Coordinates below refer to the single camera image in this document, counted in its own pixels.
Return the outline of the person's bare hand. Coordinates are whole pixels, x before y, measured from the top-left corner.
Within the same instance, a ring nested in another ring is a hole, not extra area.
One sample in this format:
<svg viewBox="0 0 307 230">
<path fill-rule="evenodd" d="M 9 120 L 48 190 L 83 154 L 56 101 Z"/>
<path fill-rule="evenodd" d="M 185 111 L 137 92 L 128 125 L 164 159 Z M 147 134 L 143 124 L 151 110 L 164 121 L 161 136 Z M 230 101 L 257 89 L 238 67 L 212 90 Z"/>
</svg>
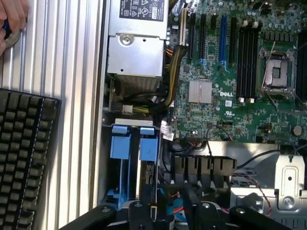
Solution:
<svg viewBox="0 0 307 230">
<path fill-rule="evenodd" d="M 12 32 L 23 30 L 26 27 L 28 15 L 27 0 L 1 0 L 0 1 L 0 54 L 6 49 L 5 35 L 3 28 L 5 21 L 8 20 L 9 28 Z"/>
</svg>

